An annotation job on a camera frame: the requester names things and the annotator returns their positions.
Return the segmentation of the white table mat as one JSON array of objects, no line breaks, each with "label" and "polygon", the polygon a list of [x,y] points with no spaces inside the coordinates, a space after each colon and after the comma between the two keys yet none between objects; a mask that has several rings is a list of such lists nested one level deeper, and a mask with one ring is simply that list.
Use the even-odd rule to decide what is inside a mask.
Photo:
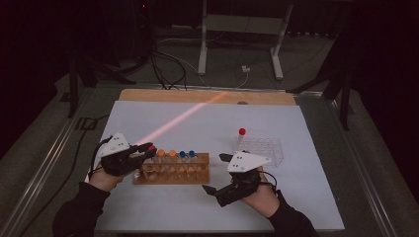
[{"label": "white table mat", "polygon": [[[230,176],[219,158],[230,153],[240,128],[249,137],[275,138],[284,158],[266,166],[287,203],[321,231],[344,227],[305,119],[298,106],[147,103],[114,104],[103,134],[121,132],[130,143],[209,155],[209,183],[218,189]],[[270,231],[270,222],[241,201],[220,206],[199,185],[137,186],[125,179],[107,199],[101,232],[228,233]]]}]

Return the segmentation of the wooden test tube rack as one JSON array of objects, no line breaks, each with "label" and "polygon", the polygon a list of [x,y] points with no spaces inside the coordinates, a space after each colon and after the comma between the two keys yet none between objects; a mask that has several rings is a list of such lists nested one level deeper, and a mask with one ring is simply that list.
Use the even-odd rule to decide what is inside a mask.
[{"label": "wooden test tube rack", "polygon": [[142,167],[135,171],[132,178],[134,185],[200,185],[210,182],[210,157],[207,153],[196,153],[197,160],[190,163],[189,154],[186,153],[185,163],[171,164],[168,153],[163,163],[157,161],[157,155],[153,163],[144,162]]}]

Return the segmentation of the clear plastic test tube rack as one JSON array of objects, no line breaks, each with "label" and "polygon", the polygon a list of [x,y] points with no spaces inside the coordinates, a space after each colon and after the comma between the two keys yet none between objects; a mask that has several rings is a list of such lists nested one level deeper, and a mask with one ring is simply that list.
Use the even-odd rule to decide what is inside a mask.
[{"label": "clear plastic test tube rack", "polygon": [[279,138],[238,136],[233,145],[234,151],[247,151],[251,154],[271,159],[269,166],[278,168],[284,159],[283,148]]}]

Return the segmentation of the white metal stand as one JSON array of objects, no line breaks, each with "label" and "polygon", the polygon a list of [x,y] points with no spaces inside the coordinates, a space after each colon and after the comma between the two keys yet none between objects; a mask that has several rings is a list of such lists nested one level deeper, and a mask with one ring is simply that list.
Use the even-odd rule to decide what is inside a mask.
[{"label": "white metal stand", "polygon": [[280,18],[253,17],[253,16],[236,16],[217,15],[208,12],[208,0],[202,0],[202,24],[201,24],[201,49],[198,62],[197,73],[205,75],[207,70],[207,32],[221,31],[228,33],[251,33],[263,35],[275,35],[277,37],[276,44],[270,48],[270,56],[273,64],[275,78],[282,80],[284,72],[280,62],[280,49],[285,38],[287,26],[292,14],[293,4],[287,3],[285,13]]}]

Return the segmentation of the person's left hand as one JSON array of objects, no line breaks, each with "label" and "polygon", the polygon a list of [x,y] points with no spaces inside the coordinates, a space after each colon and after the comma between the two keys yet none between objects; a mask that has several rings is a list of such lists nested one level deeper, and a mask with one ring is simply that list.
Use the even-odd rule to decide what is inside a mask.
[{"label": "person's left hand", "polygon": [[113,176],[105,172],[102,168],[102,164],[99,163],[95,168],[95,171],[91,178],[89,179],[88,184],[102,190],[104,192],[110,192],[113,190],[119,183],[124,180],[124,176]]}]

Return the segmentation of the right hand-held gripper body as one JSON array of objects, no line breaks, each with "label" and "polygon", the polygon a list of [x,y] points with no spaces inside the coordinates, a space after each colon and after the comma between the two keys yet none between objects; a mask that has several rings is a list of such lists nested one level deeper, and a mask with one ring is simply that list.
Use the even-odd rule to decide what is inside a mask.
[{"label": "right hand-held gripper body", "polygon": [[221,207],[246,198],[258,190],[261,178],[258,167],[269,164],[271,159],[247,152],[235,152],[227,166],[231,176],[228,186],[216,191],[216,200]]}]

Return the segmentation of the aluminium rail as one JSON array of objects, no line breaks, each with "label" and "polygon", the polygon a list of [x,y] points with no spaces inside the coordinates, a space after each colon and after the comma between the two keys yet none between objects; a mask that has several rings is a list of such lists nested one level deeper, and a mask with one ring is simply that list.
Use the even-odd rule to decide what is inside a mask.
[{"label": "aluminium rail", "polygon": [[337,126],[338,133],[343,140],[344,146],[349,153],[349,160],[354,167],[357,179],[362,186],[363,192],[375,217],[382,237],[398,237],[398,234],[388,217],[387,211],[383,206],[377,189],[364,165],[362,157],[356,148],[354,141],[350,137],[349,132],[343,128],[343,125],[339,120],[340,111],[337,103],[335,101],[326,101],[326,105],[331,113],[335,125]]},{"label": "aluminium rail", "polygon": [[65,103],[52,101],[0,164],[0,210],[8,212],[0,225],[0,237],[20,236],[26,223],[38,213],[38,196],[93,94],[92,88],[81,92],[72,116]]}]

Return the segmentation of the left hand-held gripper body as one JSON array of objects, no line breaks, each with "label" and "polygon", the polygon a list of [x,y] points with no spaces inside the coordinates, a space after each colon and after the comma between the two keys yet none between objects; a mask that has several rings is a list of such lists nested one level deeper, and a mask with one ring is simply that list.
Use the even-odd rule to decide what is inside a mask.
[{"label": "left hand-held gripper body", "polygon": [[145,161],[141,158],[145,152],[138,152],[137,146],[130,145],[122,133],[116,133],[99,152],[102,168],[116,177],[140,168]]}]

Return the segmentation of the black device with red light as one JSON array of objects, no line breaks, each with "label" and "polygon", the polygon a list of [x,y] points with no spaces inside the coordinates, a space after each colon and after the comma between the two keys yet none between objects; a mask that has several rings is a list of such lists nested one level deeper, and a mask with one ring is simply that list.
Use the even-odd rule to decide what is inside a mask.
[{"label": "black device with red light", "polygon": [[154,45],[154,31],[148,9],[148,0],[130,0],[133,11],[133,43],[131,56],[146,59]]}]

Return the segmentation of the black tripod stand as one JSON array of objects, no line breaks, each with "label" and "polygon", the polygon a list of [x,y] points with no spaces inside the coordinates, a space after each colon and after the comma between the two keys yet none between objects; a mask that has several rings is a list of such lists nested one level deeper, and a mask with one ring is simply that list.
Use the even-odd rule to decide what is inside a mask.
[{"label": "black tripod stand", "polygon": [[104,64],[99,63],[91,56],[82,54],[74,47],[67,48],[68,66],[69,66],[69,92],[66,100],[69,102],[68,117],[73,118],[79,106],[79,86],[78,81],[81,80],[86,87],[95,87],[97,79],[94,76],[93,70],[97,69],[112,79],[122,83],[133,85],[134,82],[126,79],[121,74],[111,70]]},{"label": "black tripod stand", "polygon": [[354,71],[354,42],[345,31],[338,34],[324,59],[317,75],[307,83],[288,89],[287,93],[300,94],[315,85],[327,81],[322,92],[324,100],[335,100],[340,95],[339,121],[348,130],[349,99]]}]

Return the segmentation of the person's right hand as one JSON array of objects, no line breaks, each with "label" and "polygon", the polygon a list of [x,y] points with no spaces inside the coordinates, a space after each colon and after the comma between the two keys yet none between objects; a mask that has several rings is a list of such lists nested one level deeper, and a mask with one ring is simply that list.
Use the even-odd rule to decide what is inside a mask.
[{"label": "person's right hand", "polygon": [[280,201],[272,188],[267,184],[268,180],[264,175],[262,167],[258,167],[258,174],[261,178],[262,185],[258,190],[248,197],[244,197],[242,201],[251,206],[258,213],[266,218],[271,217],[279,208]]}]

